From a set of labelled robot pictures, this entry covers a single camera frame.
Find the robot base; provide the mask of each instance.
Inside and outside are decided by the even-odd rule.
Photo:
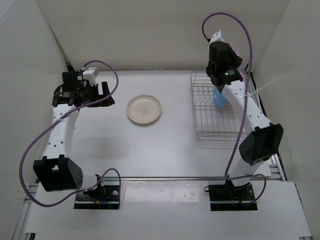
[[[256,203],[246,204],[255,199],[254,190],[248,184],[238,197],[231,197],[226,184],[209,185],[209,197],[211,211],[255,211],[258,210]]]
[[[74,209],[117,210],[119,207],[119,185],[103,185],[104,195],[100,199],[92,198],[79,192],[75,195]]]

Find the white wire rack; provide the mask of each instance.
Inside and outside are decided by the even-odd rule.
[[[205,140],[227,140],[237,138],[241,120],[230,104],[217,107],[214,103],[214,88],[205,71],[193,71],[190,75],[193,120],[195,135]]]

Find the beige plate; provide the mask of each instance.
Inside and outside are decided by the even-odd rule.
[[[133,98],[126,107],[126,114],[137,124],[149,124],[161,114],[160,102],[153,96],[140,95]]]

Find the round plate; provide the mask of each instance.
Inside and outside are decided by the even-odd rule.
[[[153,96],[140,95],[133,98],[126,108],[128,117],[137,124],[149,124],[161,114],[160,102]]]

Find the cable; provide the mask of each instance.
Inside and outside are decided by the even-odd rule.
[[[77,111],[77,110],[80,110],[82,108],[85,108],[85,107],[88,107],[88,106],[91,106],[91,105],[94,105],[94,104],[98,104],[102,101],[105,101],[107,100],[108,98],[111,97],[111,95],[116,91],[118,85],[119,85],[119,77],[118,77],[118,74],[117,72],[114,70],[114,68],[112,66],[110,66],[108,63],[104,62],[104,61],[100,61],[100,60],[92,60],[92,61],[88,61],[86,64],[83,65],[83,68],[85,68],[87,65],[91,64],[91,63],[101,63],[101,64],[104,64],[106,65],[107,67],[109,67],[111,69],[111,71],[114,73],[115,75],[115,78],[116,78],[116,84],[114,86],[114,89],[110,92],[110,94],[108,94],[106,97],[102,98],[102,99],[99,99],[99,100],[96,100],[96,101],[93,101],[93,102],[89,102],[89,103],[86,103],[84,105],[81,105],[81,106],[78,106],[68,112],[66,112],[64,115],[62,115],[57,121],[55,121],[52,125],[50,125],[46,130],[44,130],[39,136],[37,136],[30,144],[29,146],[26,148],[26,150],[24,151],[22,157],[21,157],[21,160],[20,160],[20,165],[19,165],[19,179],[20,179],[20,183],[21,183],[21,186],[23,188],[23,190],[25,191],[26,195],[37,205],[41,206],[41,207],[44,207],[44,208],[50,208],[50,207],[54,207],[54,206],[57,206],[61,203],[63,203],[66,199],[68,199],[70,196],[76,194],[76,193],[80,193],[80,192],[83,192],[85,189],[80,189],[80,190],[76,190],[76,191],[73,191],[71,192],[70,194],[68,194],[65,198],[61,199],[60,201],[58,202],[55,202],[55,203],[52,203],[52,204],[44,204],[42,202],[39,202],[34,196],[32,196],[32,194],[29,192],[26,184],[25,184],[25,180],[24,180],[24,176],[23,176],[23,166],[24,166],[24,162],[25,162],[25,159],[26,159],[26,156],[28,154],[28,152],[30,151],[30,149],[33,147],[33,145],[39,140],[41,139],[46,133],[48,133],[51,129],[53,129],[61,120],[63,120],[65,117],[67,117],[69,114]],[[119,172],[115,169],[115,168],[109,168],[107,171],[104,172],[104,174],[100,177],[100,179],[97,181],[97,183],[95,185],[93,185],[92,187],[88,188],[87,190],[92,190],[94,189],[102,180],[102,178],[110,171],[110,170],[113,170],[117,173],[118,177],[119,177],[119,206],[118,206],[118,209],[120,208],[120,189],[121,189],[121,177],[120,177],[120,174]]]
[[[239,141],[240,141],[240,138],[241,138],[241,134],[244,130],[244,126],[245,126],[245,120],[246,120],[246,114],[247,114],[247,107],[248,107],[248,88],[249,88],[249,79],[250,79],[250,76],[251,76],[251,70],[252,70],[252,63],[253,63],[253,47],[252,47],[252,42],[251,42],[251,38],[250,38],[250,34],[246,28],[246,26],[244,25],[244,23],[239,19],[237,18],[235,15],[233,14],[230,14],[230,13],[227,13],[227,12],[215,12],[215,13],[212,13],[210,14],[209,16],[207,16],[203,23],[202,23],[202,27],[201,27],[201,30],[202,30],[202,35],[204,36],[204,38],[210,42],[210,38],[208,38],[206,36],[206,33],[205,33],[205,24],[207,22],[208,19],[210,19],[211,17],[213,16],[216,16],[216,15],[225,15],[225,16],[228,16],[228,17],[231,17],[233,18],[234,20],[236,20],[240,25],[241,27],[243,28],[244,32],[245,32],[245,35],[247,37],[247,40],[248,40],[248,45],[249,45],[249,63],[248,63],[248,80],[245,82],[245,88],[244,88],[244,109],[243,109],[243,115],[242,115],[242,120],[241,120],[241,125],[240,125],[240,129],[239,129],[239,132],[238,132],[238,135],[237,135],[237,138],[235,140],[235,144],[234,144],[234,147],[233,147],[233,150],[232,150],[232,154],[230,156],[230,159],[229,159],[229,162],[226,166],[226,169],[225,169],[225,172],[224,172],[224,177],[228,180],[236,180],[236,179],[242,179],[242,178],[251,178],[252,175],[245,175],[245,176],[237,176],[237,177],[228,177],[228,172],[229,172],[229,169],[230,169],[230,166],[234,160],[234,157],[235,157],[235,154],[236,154],[236,151],[237,151],[237,148],[238,148],[238,144],[239,144]],[[261,198],[262,194],[265,192],[265,189],[266,189],[266,186],[267,186],[267,179],[266,177],[263,175],[263,174],[256,174],[254,175],[253,177],[256,177],[256,176],[262,176],[263,179],[264,179],[264,186],[262,188],[262,191],[260,193],[260,195],[254,199],[253,201],[249,202],[249,203],[246,203],[246,204],[253,204],[255,203],[259,198]]]

